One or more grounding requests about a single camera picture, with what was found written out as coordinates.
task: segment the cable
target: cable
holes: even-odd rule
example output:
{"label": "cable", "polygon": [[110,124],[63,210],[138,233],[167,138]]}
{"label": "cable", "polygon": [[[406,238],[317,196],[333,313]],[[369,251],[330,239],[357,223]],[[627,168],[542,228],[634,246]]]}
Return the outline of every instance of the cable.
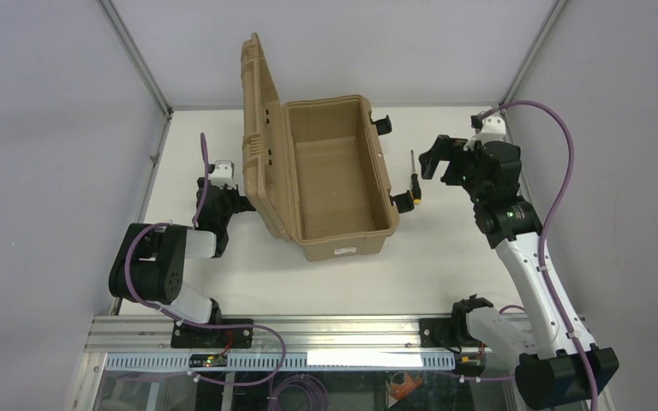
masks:
{"label": "cable", "polygon": [[[571,138],[571,132],[569,131],[569,128],[566,126],[566,123],[564,123],[564,120],[562,120],[561,117],[555,111],[551,110],[546,105],[538,103],[533,100],[517,100],[517,101],[511,101],[510,103],[501,104],[498,106],[497,109],[491,109],[484,113],[481,113],[478,116],[478,118],[482,121],[498,110],[506,110],[517,105],[529,105],[531,107],[536,107],[537,109],[546,111],[546,113],[549,114],[556,121],[557,124],[559,124],[559,127],[561,127],[561,131],[564,133],[564,137],[566,138],[566,145],[569,149],[569,162],[566,165],[566,174],[564,175],[564,182],[561,184],[561,189],[559,190],[559,193],[556,195],[556,199],[551,204],[551,209],[548,211],[548,214],[546,215],[546,221],[543,222],[543,228],[541,229],[541,239],[538,241],[538,265],[541,267],[541,274],[543,275],[543,281],[544,283],[546,283],[546,287],[548,289],[548,293],[551,295],[553,304],[556,306],[556,309],[559,311],[559,314],[561,315],[561,319],[564,321],[566,330],[568,332],[573,332],[574,324],[571,322],[571,319],[569,318],[569,314],[564,309],[564,306],[561,303],[561,299],[559,298],[559,293],[556,291],[556,288],[553,286],[553,282],[551,281],[551,276],[548,275],[548,270],[545,268],[546,267],[545,254],[546,254],[546,240],[548,238],[549,227],[551,227],[551,221],[553,220],[553,216],[556,214],[556,210],[559,208],[559,204],[561,203],[561,200],[564,198],[566,189],[569,187],[569,182],[571,181],[571,173],[574,171],[574,140]],[[596,379],[594,378],[594,371],[591,369],[591,364],[589,363],[589,359],[586,358],[586,350],[583,349],[583,346],[581,345],[581,341],[579,341],[577,337],[572,337],[571,340],[574,343],[574,348],[576,348],[577,352],[579,353],[579,357],[581,357],[583,368],[586,371],[587,378],[589,379],[589,390],[591,391],[591,407],[589,408],[589,410],[596,411],[597,403],[599,401],[598,398],[599,392],[598,392],[598,387],[596,386]]]}
{"label": "cable", "polygon": [[498,310],[498,314],[505,313],[506,311],[508,311],[508,310],[510,310],[510,309],[512,309],[512,308],[515,308],[515,309],[517,309],[517,310],[521,310],[521,311],[523,311],[524,313],[526,312],[526,309],[525,309],[525,308],[523,308],[523,307],[521,307],[521,306],[517,306],[516,304],[510,304],[510,305],[505,306],[505,307],[501,308],[500,310]]}
{"label": "cable", "polygon": [[481,342],[481,347],[478,349],[478,354],[474,358],[480,359],[483,358],[483,354],[486,352],[486,344]]}
{"label": "cable", "polygon": [[442,347],[442,348],[444,348],[444,349],[450,351],[450,352],[453,353],[453,354],[462,354],[462,353],[463,353],[463,349],[462,349],[462,348],[460,348],[460,347],[456,347],[455,349],[453,349],[453,347],[450,347],[449,345],[447,345],[447,344],[441,342],[440,340],[436,339],[436,338],[433,337],[432,335],[430,335],[430,341],[432,341],[435,345],[440,346],[440,347]]}
{"label": "cable", "polygon": [[[205,197],[206,197],[206,191],[207,191],[207,182],[208,180],[208,150],[207,150],[207,144],[206,144],[206,136],[203,133],[200,133],[200,149],[203,152],[203,160],[204,163],[206,164],[206,178],[205,181],[203,182],[203,195],[201,196],[201,202],[198,204],[198,210],[195,212],[195,217],[193,217],[194,224],[197,222],[198,215],[200,214],[200,209],[202,207],[202,203],[205,202]],[[135,249],[137,248],[137,245],[140,243],[143,237],[147,235],[150,231],[153,231],[154,229],[159,229],[162,227],[167,227],[170,225],[169,223],[156,223],[156,224],[151,224],[142,229],[140,233],[132,240],[132,243],[130,243],[129,248],[127,250],[127,254],[125,255],[125,264],[124,264],[124,276],[125,276],[125,283],[127,284],[127,288],[129,290],[130,295],[132,295],[132,298],[135,299],[135,301],[139,302],[145,307],[149,307],[155,310],[158,310],[159,312],[165,314],[171,319],[174,319],[175,321],[179,323],[183,323],[186,325],[189,325],[191,327],[195,328],[202,328],[204,330],[234,330],[234,329],[240,329],[240,328],[253,328],[253,329],[258,329],[258,330],[264,330],[272,333],[276,338],[278,339],[278,342],[281,343],[281,359],[278,361],[278,365],[276,368],[273,369],[273,371],[269,372],[267,376],[264,378],[258,379],[256,381],[251,381],[247,383],[236,383],[236,382],[226,382],[226,381],[220,381],[217,379],[213,378],[208,378],[208,377],[203,377],[200,374],[196,374],[195,381],[197,380],[202,380],[206,381],[208,383],[213,383],[213,384],[218,384],[218,385],[232,385],[234,387],[251,387],[254,385],[259,385],[263,384],[266,381],[271,380],[281,369],[281,367],[284,364],[284,360],[286,359],[286,342],[284,339],[281,337],[278,332],[276,332],[273,328],[266,327],[265,325],[258,325],[258,324],[235,324],[235,325],[210,325],[210,324],[201,324],[201,323],[196,323],[194,321],[190,321],[189,319],[182,319],[180,316],[175,315],[173,312],[167,310],[165,307],[147,302],[143,300],[139,295],[137,295],[137,291],[135,291],[135,286],[132,284],[132,276],[129,270],[130,264],[132,263],[132,256],[135,254]]]}
{"label": "cable", "polygon": [[289,388],[297,388],[304,393],[308,399],[308,408],[301,407],[306,411],[326,411],[329,409],[329,393],[326,391],[324,384],[318,378],[309,374],[292,375],[279,384],[276,389],[273,389],[273,381],[269,383],[271,392],[268,397],[268,411],[281,411],[281,406],[278,403],[278,396],[284,390]]}
{"label": "cable", "polygon": [[391,377],[390,377],[390,384],[395,384],[395,377],[398,375],[404,374],[404,371],[398,371],[395,372]]}
{"label": "cable", "polygon": [[228,350],[230,349],[230,346],[233,345],[233,333],[230,332],[230,331],[226,331],[225,333],[228,335],[228,337],[230,338],[230,340],[228,341],[227,344],[225,344],[225,348],[223,348],[223,351],[222,351],[220,354],[218,354],[218,355],[223,355],[223,354],[227,353]]}
{"label": "cable", "polygon": [[200,133],[200,152],[203,155],[203,167],[205,168],[205,177],[203,179],[203,193],[200,194],[200,201],[198,201],[198,207],[195,210],[195,215],[193,216],[193,227],[197,228],[198,227],[198,216],[200,215],[200,211],[203,209],[203,205],[206,203],[206,196],[208,193],[208,175],[210,174],[208,171],[210,170],[210,164],[208,163],[208,144],[206,143],[206,135],[203,133]]}

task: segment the screwdriver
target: screwdriver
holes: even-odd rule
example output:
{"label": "screwdriver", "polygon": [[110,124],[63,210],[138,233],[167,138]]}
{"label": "screwdriver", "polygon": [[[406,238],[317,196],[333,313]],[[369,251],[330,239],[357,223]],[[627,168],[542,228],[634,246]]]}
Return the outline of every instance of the screwdriver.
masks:
{"label": "screwdriver", "polygon": [[410,193],[412,200],[415,204],[420,204],[422,200],[422,190],[420,189],[420,182],[417,180],[417,170],[415,169],[415,150],[410,150],[410,157],[412,158],[412,176],[410,177],[412,183],[410,184]]}

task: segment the case label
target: case label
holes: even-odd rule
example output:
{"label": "case label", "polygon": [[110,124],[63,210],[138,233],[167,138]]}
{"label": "case label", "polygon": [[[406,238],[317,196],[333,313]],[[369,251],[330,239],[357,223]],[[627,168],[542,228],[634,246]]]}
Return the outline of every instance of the case label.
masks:
{"label": "case label", "polygon": [[356,253],[356,247],[334,248],[334,255]]}

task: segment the white sticker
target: white sticker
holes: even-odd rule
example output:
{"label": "white sticker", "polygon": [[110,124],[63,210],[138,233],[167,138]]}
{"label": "white sticker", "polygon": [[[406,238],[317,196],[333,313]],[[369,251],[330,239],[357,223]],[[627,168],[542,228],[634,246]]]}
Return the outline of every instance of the white sticker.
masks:
{"label": "white sticker", "polygon": [[356,253],[356,247],[334,248],[334,255]]}
{"label": "white sticker", "polygon": [[308,366],[387,366],[421,368],[419,353],[377,353],[368,350],[322,349],[307,352]]}

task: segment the case lid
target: case lid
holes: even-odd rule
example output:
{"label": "case lid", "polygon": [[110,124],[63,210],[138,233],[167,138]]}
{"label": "case lid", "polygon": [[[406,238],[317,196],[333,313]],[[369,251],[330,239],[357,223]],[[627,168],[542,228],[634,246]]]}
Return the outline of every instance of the case lid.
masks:
{"label": "case lid", "polygon": [[259,36],[243,43],[243,178],[251,204],[274,237],[294,237],[288,138],[281,102]]}

